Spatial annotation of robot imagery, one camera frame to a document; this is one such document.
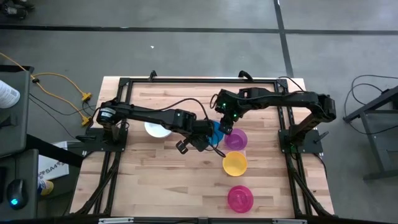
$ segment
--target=pink cup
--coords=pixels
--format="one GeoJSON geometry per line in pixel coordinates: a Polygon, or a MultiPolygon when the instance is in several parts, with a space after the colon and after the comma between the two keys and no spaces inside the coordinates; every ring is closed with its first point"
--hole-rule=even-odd
{"type": "Polygon", "coordinates": [[[225,135],[224,142],[231,150],[239,151],[248,144],[248,137],[241,129],[234,128],[230,135],[225,135]]]}
{"type": "Polygon", "coordinates": [[[253,194],[247,187],[239,185],[229,190],[228,205],[235,212],[248,212],[253,207],[253,203],[253,194]]]}

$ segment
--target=butcher block tabletop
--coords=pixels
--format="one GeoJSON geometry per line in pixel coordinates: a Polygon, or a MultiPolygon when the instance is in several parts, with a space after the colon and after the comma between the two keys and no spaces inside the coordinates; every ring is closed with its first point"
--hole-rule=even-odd
{"type": "MultiPolygon", "coordinates": [[[[119,79],[120,77],[104,77],[97,107],[116,96],[119,79]]],[[[305,89],[303,79],[294,80],[305,89]]],[[[288,84],[289,91],[299,90],[290,80],[288,84]]],[[[157,109],[184,98],[196,98],[203,103],[209,118],[219,121],[222,114],[210,109],[211,97],[222,88],[237,93],[240,88],[248,87],[274,91],[271,84],[135,83],[130,103],[157,109]]],[[[173,108],[194,112],[198,119],[204,118],[200,105],[194,101],[185,101],[173,108]]],[[[309,110],[293,108],[293,114],[295,122],[299,123],[309,114],[309,110]]],[[[198,152],[188,145],[189,151],[185,155],[179,153],[175,144],[183,140],[183,137],[177,133],[157,139],[147,134],[143,122],[128,122],[130,127],[127,146],[122,153],[119,166],[112,216],[294,217],[285,157],[280,152],[277,137],[280,126],[276,107],[249,111],[235,123],[234,128],[242,129],[248,136],[248,144],[244,149],[248,169],[240,177],[226,174],[222,158],[215,152],[198,152]],[[247,213],[236,213],[228,207],[227,194],[231,187],[236,185],[246,186],[254,195],[254,205],[247,213]]],[[[223,140],[219,149],[224,153],[228,152],[223,140]]],[[[103,152],[94,152],[83,161],[71,212],[81,208],[97,187],[103,157],[103,152]]],[[[303,154],[302,157],[308,188],[328,212],[334,213],[321,162],[312,154],[303,154]]],[[[305,212],[302,192],[297,188],[300,208],[305,212]]],[[[104,191],[101,211],[104,209],[107,195],[108,188],[104,191]]]]}

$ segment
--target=white plate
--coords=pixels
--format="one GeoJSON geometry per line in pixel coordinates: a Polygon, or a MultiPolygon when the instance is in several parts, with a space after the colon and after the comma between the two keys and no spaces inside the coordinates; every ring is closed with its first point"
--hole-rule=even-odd
{"type": "Polygon", "coordinates": [[[172,132],[163,128],[160,124],[145,122],[145,130],[155,138],[166,138],[172,132]]]}

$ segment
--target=metal bracket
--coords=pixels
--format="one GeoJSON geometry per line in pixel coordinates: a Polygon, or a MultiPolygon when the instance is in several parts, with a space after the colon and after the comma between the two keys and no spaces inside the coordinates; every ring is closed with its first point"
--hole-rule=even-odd
{"type": "Polygon", "coordinates": [[[243,78],[243,77],[246,78],[246,80],[244,80],[244,81],[249,81],[249,82],[253,82],[254,81],[252,76],[250,76],[250,74],[248,74],[244,70],[241,70],[239,72],[238,78],[243,78]]]}
{"type": "Polygon", "coordinates": [[[311,130],[305,135],[305,139],[302,146],[292,147],[287,141],[289,136],[289,130],[279,130],[279,144],[282,153],[322,153],[322,143],[319,141],[320,136],[318,130],[311,130]]]}
{"type": "Polygon", "coordinates": [[[148,81],[152,82],[154,77],[156,77],[156,76],[157,76],[156,71],[155,70],[151,71],[150,75],[149,75],[149,78],[148,78],[148,81]]]}
{"type": "Polygon", "coordinates": [[[127,83],[129,83],[130,78],[120,78],[119,79],[119,88],[125,86],[127,83]]]}
{"type": "Polygon", "coordinates": [[[98,224],[134,223],[134,217],[126,218],[100,218],[98,224]]]}
{"type": "Polygon", "coordinates": [[[115,145],[103,143],[103,128],[90,128],[86,136],[92,137],[91,139],[78,139],[85,143],[88,152],[123,152],[127,143],[127,133],[128,130],[121,129],[119,142],[115,145]]]}
{"type": "Polygon", "coordinates": [[[276,80],[276,82],[277,82],[281,87],[283,87],[284,90],[287,90],[288,87],[289,87],[289,86],[287,85],[287,80],[284,79],[284,78],[279,78],[279,79],[276,80]]]}
{"type": "Polygon", "coordinates": [[[307,224],[306,220],[296,220],[296,219],[273,219],[272,224],[307,224]]]}

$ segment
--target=yellow extension cord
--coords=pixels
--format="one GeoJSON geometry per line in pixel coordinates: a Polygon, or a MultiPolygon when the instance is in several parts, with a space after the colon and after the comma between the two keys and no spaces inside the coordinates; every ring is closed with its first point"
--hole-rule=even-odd
{"type": "MultiPolygon", "coordinates": [[[[3,54],[3,53],[1,53],[1,52],[0,52],[0,55],[3,56],[4,58],[10,60],[12,63],[18,65],[18,67],[20,67],[22,70],[26,71],[26,69],[25,69],[24,67],[22,67],[20,64],[18,64],[16,61],[14,61],[13,59],[11,59],[11,58],[8,57],[7,55],[5,55],[5,54],[3,54]]],[[[72,83],[72,85],[74,85],[74,86],[76,87],[76,89],[83,95],[83,98],[81,99],[82,101],[87,101],[87,100],[89,100],[89,99],[91,98],[91,93],[85,93],[85,92],[83,92],[81,89],[79,89],[79,87],[78,87],[72,80],[70,80],[70,79],[69,79],[68,77],[66,77],[65,75],[61,75],[61,74],[57,74],[57,73],[52,73],[52,72],[45,72],[45,73],[38,73],[38,74],[35,74],[35,75],[30,75],[30,78],[33,80],[33,79],[35,79],[36,76],[40,76],[40,75],[55,75],[55,76],[58,76],[58,77],[65,78],[65,79],[68,80],[70,83],[72,83]]],[[[44,93],[46,93],[46,94],[48,94],[48,95],[50,95],[50,96],[52,96],[52,97],[55,97],[55,98],[57,98],[57,99],[59,99],[59,100],[62,100],[62,101],[64,101],[64,102],[68,103],[70,106],[72,106],[72,107],[80,114],[80,116],[81,116],[81,118],[82,118],[82,120],[83,120],[83,121],[81,122],[81,125],[82,125],[82,126],[86,126],[86,125],[90,122],[91,117],[86,117],[75,105],[73,105],[73,103],[71,103],[70,101],[68,101],[68,100],[66,100],[66,99],[64,99],[64,98],[62,98],[61,96],[57,96],[57,95],[55,95],[55,94],[53,94],[53,93],[50,93],[49,91],[45,90],[45,89],[42,87],[42,85],[41,85],[40,83],[36,83],[36,85],[38,85],[39,88],[42,89],[44,93]]]]}

